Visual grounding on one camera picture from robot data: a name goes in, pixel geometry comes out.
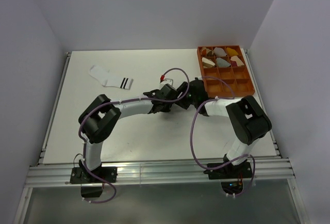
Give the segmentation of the white sock black stripes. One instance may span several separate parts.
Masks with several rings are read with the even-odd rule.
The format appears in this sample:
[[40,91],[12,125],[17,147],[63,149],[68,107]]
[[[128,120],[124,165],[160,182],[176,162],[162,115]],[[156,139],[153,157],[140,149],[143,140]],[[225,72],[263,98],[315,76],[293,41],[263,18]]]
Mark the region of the white sock black stripes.
[[89,69],[89,75],[97,80],[103,87],[116,87],[120,89],[130,90],[133,78],[117,76],[103,67],[93,65]]

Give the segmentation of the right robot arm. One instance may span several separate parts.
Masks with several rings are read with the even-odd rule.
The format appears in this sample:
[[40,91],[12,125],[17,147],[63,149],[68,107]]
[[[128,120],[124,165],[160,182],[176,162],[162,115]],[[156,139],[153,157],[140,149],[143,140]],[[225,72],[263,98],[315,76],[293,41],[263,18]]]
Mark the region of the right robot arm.
[[[206,172],[221,172],[226,176],[235,177],[252,158],[251,150],[254,145],[272,129],[272,123],[264,110],[252,95],[239,100],[227,98],[209,98],[200,79],[183,82],[177,91],[182,98],[176,104],[183,109],[191,105],[196,108],[190,129],[190,150],[196,164]],[[197,116],[228,117],[236,135],[229,151],[223,157],[223,163],[218,166],[203,165],[197,158],[193,146],[194,126]]]

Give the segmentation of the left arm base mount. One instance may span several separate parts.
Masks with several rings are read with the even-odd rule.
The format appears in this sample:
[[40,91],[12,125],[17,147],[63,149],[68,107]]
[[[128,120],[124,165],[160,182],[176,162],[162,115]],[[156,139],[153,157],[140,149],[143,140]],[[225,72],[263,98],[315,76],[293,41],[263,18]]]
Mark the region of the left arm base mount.
[[115,183],[117,167],[98,167],[92,170],[91,175],[84,166],[74,167],[71,172],[70,184]]

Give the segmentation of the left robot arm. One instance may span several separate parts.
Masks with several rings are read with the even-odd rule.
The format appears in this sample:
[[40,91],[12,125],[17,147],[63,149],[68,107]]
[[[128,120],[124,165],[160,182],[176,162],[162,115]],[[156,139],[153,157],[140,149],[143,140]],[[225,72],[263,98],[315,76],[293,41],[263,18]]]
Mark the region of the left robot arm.
[[112,101],[104,94],[99,95],[78,119],[78,135],[83,140],[83,154],[79,161],[82,177],[87,182],[101,179],[103,142],[120,119],[139,114],[169,112],[179,95],[178,90],[169,84],[132,99]]

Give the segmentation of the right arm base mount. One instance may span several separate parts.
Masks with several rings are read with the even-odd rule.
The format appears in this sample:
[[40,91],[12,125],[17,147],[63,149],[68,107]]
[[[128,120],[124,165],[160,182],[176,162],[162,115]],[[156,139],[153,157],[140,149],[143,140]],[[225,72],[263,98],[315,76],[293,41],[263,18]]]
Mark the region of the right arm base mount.
[[229,164],[225,167],[215,170],[216,167],[221,166],[223,163],[209,163],[207,164],[211,170],[204,170],[203,174],[208,175],[210,180],[223,180],[223,179],[247,179],[254,176],[251,163],[248,161],[240,165],[233,166]]

